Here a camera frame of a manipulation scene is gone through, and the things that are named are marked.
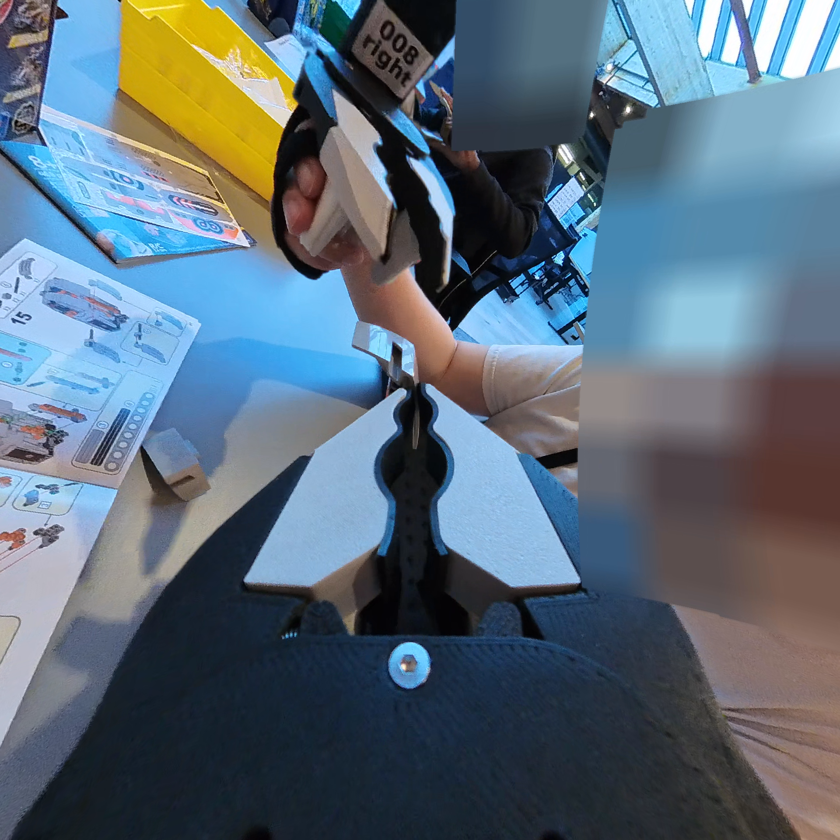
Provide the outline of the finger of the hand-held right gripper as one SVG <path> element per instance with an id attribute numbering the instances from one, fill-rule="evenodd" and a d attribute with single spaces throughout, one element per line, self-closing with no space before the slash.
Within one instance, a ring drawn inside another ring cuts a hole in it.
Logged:
<path id="1" fill-rule="evenodd" d="M 387 182 L 376 150 L 382 140 L 341 91 L 332 90 L 337 122 L 325 136 L 320 162 L 327 174 L 320 197 L 320 245 L 351 227 L 374 259 L 372 279 L 386 284 L 417 263 L 417 238 Z"/>
<path id="2" fill-rule="evenodd" d="M 455 210 L 448 187 L 428 156 L 406 157 L 394 175 L 398 212 L 394 221 L 394 258 L 415 267 L 425 293 L 448 284 Z"/>

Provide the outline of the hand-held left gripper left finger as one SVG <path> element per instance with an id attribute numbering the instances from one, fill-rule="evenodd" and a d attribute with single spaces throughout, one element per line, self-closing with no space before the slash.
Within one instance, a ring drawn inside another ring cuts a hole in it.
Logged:
<path id="1" fill-rule="evenodd" d="M 388 502 L 375 460 L 397 435 L 397 390 L 318 447 L 245 575 L 251 592 L 334 604 L 349 631 L 381 590 L 375 555 Z"/>

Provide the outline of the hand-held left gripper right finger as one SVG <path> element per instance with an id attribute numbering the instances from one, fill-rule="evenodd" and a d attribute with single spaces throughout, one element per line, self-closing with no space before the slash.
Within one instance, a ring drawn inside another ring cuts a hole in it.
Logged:
<path id="1" fill-rule="evenodd" d="M 480 616 L 494 602 L 577 591 L 581 577 L 517 450 L 433 386 L 424 392 L 447 456 L 437 499 L 446 592 Z"/>

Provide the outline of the grey motor block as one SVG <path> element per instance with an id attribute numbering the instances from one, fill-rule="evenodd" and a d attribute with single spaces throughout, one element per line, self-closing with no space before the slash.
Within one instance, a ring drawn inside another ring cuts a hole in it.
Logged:
<path id="1" fill-rule="evenodd" d="M 211 489 L 196 448 L 176 429 L 149 433 L 143 450 L 163 482 L 182 501 L 194 500 Z"/>

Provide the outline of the person's right hand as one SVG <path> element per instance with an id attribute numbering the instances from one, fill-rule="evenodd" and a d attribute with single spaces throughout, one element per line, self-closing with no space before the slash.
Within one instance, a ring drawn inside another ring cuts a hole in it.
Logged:
<path id="1" fill-rule="evenodd" d="M 304 157 L 296 164 L 281 197 L 287 247 L 300 262 L 314 270 L 366 272 L 371 267 L 371 255 L 351 227 L 344 226 L 316 255 L 301 243 L 301 236 L 312 225 L 326 181 L 326 173 L 316 157 Z"/>

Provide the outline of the yellow plastic bin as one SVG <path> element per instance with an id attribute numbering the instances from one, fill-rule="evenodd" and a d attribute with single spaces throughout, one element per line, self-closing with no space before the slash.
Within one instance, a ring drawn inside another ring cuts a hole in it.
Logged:
<path id="1" fill-rule="evenodd" d="M 270 200 L 295 81 L 219 7 L 121 9 L 120 89 Z"/>

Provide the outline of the blue cover booklet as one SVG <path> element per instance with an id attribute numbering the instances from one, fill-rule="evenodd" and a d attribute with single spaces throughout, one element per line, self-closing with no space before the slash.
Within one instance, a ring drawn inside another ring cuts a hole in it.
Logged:
<path id="1" fill-rule="evenodd" d="M 116 264 L 134 259 L 189 256 L 245 248 L 223 245 L 209 238 L 143 223 L 79 203 L 71 197 L 39 128 L 16 140 L 2 141 L 2 154 Z M 250 246 L 254 245 L 255 240 L 246 231 L 245 234 Z"/>

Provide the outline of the open instruction booklet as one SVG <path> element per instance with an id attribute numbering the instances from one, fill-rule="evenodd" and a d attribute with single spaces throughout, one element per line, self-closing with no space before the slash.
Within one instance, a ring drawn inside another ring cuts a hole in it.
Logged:
<path id="1" fill-rule="evenodd" d="M 1 739 L 199 321 L 22 239 L 1 258 Z"/>

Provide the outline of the robot kit box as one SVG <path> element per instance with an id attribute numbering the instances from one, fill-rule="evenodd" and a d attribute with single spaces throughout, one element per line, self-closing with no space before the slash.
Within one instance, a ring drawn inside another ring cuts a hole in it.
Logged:
<path id="1" fill-rule="evenodd" d="M 57 1 L 1 2 L 1 141 L 37 129 Z"/>

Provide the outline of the skylight window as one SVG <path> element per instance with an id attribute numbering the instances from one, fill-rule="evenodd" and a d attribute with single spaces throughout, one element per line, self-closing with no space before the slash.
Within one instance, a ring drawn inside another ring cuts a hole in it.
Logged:
<path id="1" fill-rule="evenodd" d="M 686 1 L 704 59 L 747 66 L 729 1 Z M 838 1 L 742 2 L 759 72 L 798 78 L 839 68 Z"/>

